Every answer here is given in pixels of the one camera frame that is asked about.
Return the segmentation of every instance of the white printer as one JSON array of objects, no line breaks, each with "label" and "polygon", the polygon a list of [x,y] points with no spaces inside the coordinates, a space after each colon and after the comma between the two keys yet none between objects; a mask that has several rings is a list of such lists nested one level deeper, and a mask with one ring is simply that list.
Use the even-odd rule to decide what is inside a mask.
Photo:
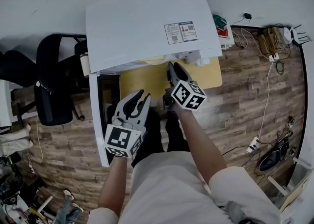
[{"label": "white printer", "polygon": [[145,66],[139,60],[166,56],[199,65],[221,56],[206,0],[101,0],[86,8],[90,96],[102,165],[107,109],[120,100],[119,72]]}]

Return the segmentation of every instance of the laminate flooring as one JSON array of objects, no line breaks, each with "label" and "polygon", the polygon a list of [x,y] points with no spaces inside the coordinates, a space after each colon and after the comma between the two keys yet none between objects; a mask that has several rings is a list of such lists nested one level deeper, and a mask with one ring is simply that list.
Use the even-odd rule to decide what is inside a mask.
[{"label": "laminate flooring", "polygon": [[[244,36],[248,40],[245,49],[234,45],[219,58],[223,84],[205,90],[207,102],[195,114],[208,137],[222,153],[236,146],[248,145],[253,137],[259,134],[267,99],[266,77],[271,63],[261,56],[252,37],[247,33],[244,33]],[[277,141],[277,132],[283,131],[288,116],[291,115],[295,119],[295,125],[292,128],[294,134],[290,139],[290,148],[299,148],[304,119],[305,85],[298,48],[292,47],[291,56],[284,60],[284,64],[283,75],[276,72],[275,64],[269,73],[270,95],[260,141],[274,144]],[[16,90],[15,96],[21,103],[30,102],[33,100],[33,88]],[[97,207],[100,190],[109,169],[101,167],[89,94],[79,94],[73,98],[78,111],[85,115],[85,121],[74,119],[71,123],[52,127],[42,126],[38,122],[44,158],[41,164],[35,161],[32,161],[32,164],[48,186],[40,189],[40,199],[45,200],[49,195],[53,195],[48,208],[57,212],[63,202],[62,191],[64,188],[71,190],[75,197],[74,202],[85,209],[77,221],[82,224],[87,222],[88,211]],[[40,159],[36,118],[25,122],[32,126],[30,137],[34,147],[31,151]],[[161,122],[161,133],[166,148],[168,139],[164,120]],[[271,147],[270,144],[260,145],[261,155]],[[254,174],[259,158],[258,151],[252,157],[246,153],[245,147],[237,148],[224,155],[224,158],[228,166],[242,166],[252,157],[245,164],[245,169],[268,196],[273,196],[276,190],[267,180],[267,176],[273,176],[280,184],[287,182],[293,165],[289,151],[283,162],[265,174]],[[30,178],[28,158],[23,155],[22,159],[19,163],[20,170],[25,178]],[[129,165],[125,203],[129,199],[131,173],[132,167]]]}]

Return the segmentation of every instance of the hand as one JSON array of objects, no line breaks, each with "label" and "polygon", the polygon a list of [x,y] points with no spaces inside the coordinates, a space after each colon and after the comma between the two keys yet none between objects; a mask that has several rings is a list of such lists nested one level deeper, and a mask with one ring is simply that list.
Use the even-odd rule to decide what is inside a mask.
[{"label": "hand", "polygon": [[190,110],[182,109],[178,103],[175,103],[173,105],[173,110],[175,111],[175,113],[178,116],[181,116],[182,114],[190,114],[190,113],[192,113],[192,111],[190,111]]}]

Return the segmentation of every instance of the white cube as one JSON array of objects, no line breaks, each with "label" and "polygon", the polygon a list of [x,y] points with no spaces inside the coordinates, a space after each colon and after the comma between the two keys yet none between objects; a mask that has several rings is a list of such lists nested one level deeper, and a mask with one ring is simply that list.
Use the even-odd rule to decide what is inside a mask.
[{"label": "white cube", "polygon": [[112,154],[135,158],[136,152],[142,142],[141,131],[112,124],[107,125],[105,148]]},{"label": "white cube", "polygon": [[197,85],[180,80],[171,93],[181,108],[196,111],[206,100],[207,95]]}]

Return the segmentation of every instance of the black office chair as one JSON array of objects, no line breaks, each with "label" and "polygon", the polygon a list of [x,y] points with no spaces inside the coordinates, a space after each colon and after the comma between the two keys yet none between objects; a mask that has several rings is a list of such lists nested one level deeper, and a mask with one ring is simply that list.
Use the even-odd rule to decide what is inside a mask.
[{"label": "black office chair", "polygon": [[78,38],[86,40],[85,35],[51,34],[37,48],[37,78],[40,85],[34,86],[34,93],[40,122],[48,126],[71,122],[72,112],[77,119],[84,120],[84,116],[79,116],[74,107],[70,84],[58,60],[63,37],[74,38],[80,44],[84,42]]},{"label": "black office chair", "polygon": [[37,81],[36,64],[22,53],[10,50],[0,54],[0,79],[22,87],[30,87]]}]

